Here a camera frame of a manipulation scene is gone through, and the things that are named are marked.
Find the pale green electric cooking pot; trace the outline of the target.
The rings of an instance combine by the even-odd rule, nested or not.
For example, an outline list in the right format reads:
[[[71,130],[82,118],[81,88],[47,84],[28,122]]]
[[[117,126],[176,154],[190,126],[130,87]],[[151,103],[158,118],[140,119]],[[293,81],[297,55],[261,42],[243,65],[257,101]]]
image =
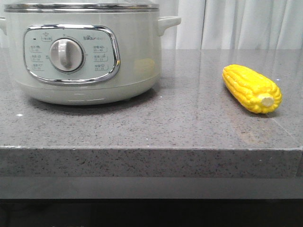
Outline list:
[[[27,95],[96,105],[149,90],[161,74],[160,38],[180,22],[148,5],[10,4],[0,27]]]

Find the glass pot lid steel rim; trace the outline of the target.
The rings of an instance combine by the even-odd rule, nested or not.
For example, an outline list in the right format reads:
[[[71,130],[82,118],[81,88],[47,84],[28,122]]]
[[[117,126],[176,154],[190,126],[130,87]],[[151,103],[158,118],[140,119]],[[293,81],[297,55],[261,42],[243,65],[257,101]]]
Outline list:
[[[151,0],[16,0],[4,4],[5,12],[158,11]]]

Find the white pleated curtain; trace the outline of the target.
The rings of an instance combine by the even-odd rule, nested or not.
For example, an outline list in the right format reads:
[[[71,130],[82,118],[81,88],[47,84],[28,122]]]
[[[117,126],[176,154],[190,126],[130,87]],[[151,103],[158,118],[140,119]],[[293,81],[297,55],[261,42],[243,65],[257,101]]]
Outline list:
[[[51,44],[62,33],[83,43],[93,30],[105,30],[110,46],[122,53],[168,49],[302,49],[300,0],[158,0],[158,11],[5,12],[0,32],[10,48],[26,34]]]

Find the yellow plastic corn cob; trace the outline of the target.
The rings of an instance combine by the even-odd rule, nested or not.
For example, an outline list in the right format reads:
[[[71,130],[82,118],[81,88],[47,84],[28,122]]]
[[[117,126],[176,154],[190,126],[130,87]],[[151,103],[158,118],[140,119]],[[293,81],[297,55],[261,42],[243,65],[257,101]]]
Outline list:
[[[230,93],[252,113],[271,113],[282,102],[282,93],[278,85],[248,67],[237,64],[226,66],[222,77]]]

